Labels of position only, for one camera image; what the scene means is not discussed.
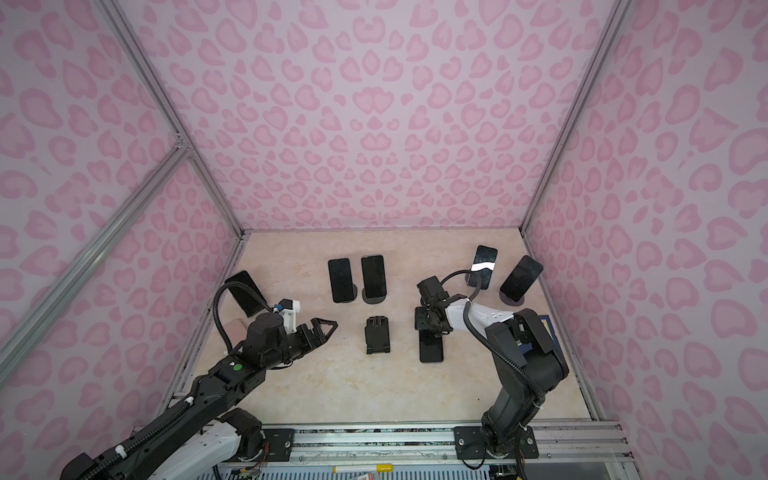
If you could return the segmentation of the black phone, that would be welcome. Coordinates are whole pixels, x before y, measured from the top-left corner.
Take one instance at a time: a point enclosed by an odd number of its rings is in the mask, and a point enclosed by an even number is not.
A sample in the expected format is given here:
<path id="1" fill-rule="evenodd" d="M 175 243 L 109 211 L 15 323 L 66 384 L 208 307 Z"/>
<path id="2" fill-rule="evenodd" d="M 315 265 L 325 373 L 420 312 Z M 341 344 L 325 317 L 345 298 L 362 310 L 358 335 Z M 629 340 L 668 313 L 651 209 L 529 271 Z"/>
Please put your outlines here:
<path id="1" fill-rule="evenodd" d="M 232 297 L 246 318 L 251 318 L 266 309 L 268 302 L 246 270 L 241 270 L 225 280 Z"/>
<path id="2" fill-rule="evenodd" d="M 443 337 L 428 330 L 419 331 L 419 360 L 421 363 L 441 363 L 444 360 Z"/>
<path id="3" fill-rule="evenodd" d="M 506 305 L 521 305 L 526 292 L 533 286 L 544 270 L 544 266 L 524 255 L 512 269 L 499 289 L 500 299 Z"/>
<path id="4" fill-rule="evenodd" d="M 387 289 L 385 263 L 382 255 L 362 257 L 361 268 L 364 287 L 385 286 Z"/>
<path id="5" fill-rule="evenodd" d="M 487 290 L 490 286 L 492 275 L 495 269 L 498 256 L 498 250 L 486 245 L 478 245 L 471 265 L 471 274 L 465 275 L 468 286 L 477 287 L 481 290 Z"/>
<path id="6" fill-rule="evenodd" d="M 352 285 L 353 277 L 348 258 L 331 259 L 328 261 L 331 292 L 334 286 Z"/>

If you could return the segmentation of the black folding phone stand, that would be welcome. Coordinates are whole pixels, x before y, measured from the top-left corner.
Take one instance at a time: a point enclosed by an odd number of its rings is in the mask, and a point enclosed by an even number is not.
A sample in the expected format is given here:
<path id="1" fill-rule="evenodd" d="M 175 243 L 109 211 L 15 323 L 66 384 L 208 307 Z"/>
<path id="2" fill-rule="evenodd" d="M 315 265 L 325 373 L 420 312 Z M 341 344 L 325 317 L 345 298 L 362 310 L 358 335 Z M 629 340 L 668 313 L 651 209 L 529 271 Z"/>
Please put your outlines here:
<path id="1" fill-rule="evenodd" d="M 389 319 L 387 317 L 369 317 L 366 320 L 364 332 L 368 355 L 391 352 Z"/>

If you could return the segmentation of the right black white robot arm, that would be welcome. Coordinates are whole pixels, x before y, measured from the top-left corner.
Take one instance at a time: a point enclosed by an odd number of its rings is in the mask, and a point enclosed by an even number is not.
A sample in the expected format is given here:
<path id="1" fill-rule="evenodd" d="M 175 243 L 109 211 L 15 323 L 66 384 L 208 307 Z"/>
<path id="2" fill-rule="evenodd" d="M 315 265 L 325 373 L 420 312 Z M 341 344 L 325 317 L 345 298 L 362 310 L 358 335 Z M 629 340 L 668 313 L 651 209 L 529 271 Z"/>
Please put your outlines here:
<path id="1" fill-rule="evenodd" d="M 570 373 L 562 349 L 535 311 L 486 307 L 475 301 L 478 287 L 469 296 L 451 295 L 445 283 L 432 276 L 417 284 L 419 330 L 435 338 L 466 331 L 491 353 L 501 390 L 482 416 L 481 439 L 494 457 L 520 453 L 546 395 Z"/>

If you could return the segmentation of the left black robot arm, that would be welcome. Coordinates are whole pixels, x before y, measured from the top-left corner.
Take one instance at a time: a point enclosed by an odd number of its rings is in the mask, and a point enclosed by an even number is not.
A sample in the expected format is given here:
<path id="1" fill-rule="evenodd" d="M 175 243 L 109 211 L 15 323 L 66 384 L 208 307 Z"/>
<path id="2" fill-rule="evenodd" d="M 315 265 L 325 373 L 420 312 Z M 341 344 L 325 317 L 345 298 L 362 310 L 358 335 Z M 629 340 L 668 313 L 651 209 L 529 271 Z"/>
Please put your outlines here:
<path id="1" fill-rule="evenodd" d="M 95 458 L 78 455 L 62 479 L 147 479 L 195 433 L 235 407 L 261 385 L 267 372 L 320 348 L 338 329 L 332 320 L 314 318 L 293 332 L 274 312 L 258 315 L 246 338 L 197 377 L 186 396 L 146 427 Z"/>

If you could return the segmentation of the blue book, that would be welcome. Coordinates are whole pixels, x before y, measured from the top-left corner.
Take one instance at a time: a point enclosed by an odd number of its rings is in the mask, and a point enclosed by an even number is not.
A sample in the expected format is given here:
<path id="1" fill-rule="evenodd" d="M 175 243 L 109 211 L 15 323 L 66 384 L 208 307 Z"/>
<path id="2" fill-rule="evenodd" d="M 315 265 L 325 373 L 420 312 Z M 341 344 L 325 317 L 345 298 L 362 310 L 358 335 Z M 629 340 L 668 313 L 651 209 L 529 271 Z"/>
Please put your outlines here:
<path id="1" fill-rule="evenodd" d="M 550 337 L 552 339 L 553 344 L 556 346 L 556 348 L 559 351 L 562 351 L 562 348 L 560 346 L 560 342 L 559 342 L 559 339 L 558 339 L 558 336 L 557 336 L 557 331 L 556 331 L 556 329 L 555 329 L 555 327 L 554 327 L 554 325 L 552 323 L 552 320 L 551 320 L 550 316 L 549 315 L 540 315 L 539 318 L 540 318 L 542 324 L 544 325 L 545 329 L 549 333 L 549 335 L 550 335 Z"/>

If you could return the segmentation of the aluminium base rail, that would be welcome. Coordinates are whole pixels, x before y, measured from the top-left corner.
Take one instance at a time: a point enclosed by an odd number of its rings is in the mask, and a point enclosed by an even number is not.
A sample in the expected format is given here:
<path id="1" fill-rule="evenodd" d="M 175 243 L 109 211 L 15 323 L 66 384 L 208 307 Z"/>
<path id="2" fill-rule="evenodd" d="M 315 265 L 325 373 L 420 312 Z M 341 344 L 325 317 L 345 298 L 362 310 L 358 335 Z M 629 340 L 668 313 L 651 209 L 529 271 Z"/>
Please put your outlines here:
<path id="1" fill-rule="evenodd" d="M 268 449 L 235 458 L 237 436 L 212 424 L 153 473 L 155 479 L 512 479 L 521 465 L 529 479 L 637 479 L 640 474 L 615 422 L 533 422 L 517 458 L 457 457 L 468 422 L 267 424 Z"/>

